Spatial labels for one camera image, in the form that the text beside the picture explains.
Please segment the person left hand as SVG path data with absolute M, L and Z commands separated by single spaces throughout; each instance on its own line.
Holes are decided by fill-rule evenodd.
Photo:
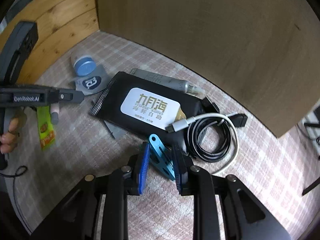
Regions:
M 11 153 L 17 147 L 20 129 L 25 126 L 26 122 L 27 115 L 22 109 L 18 108 L 14 117 L 9 122 L 8 131 L 1 135 L 1 154 Z

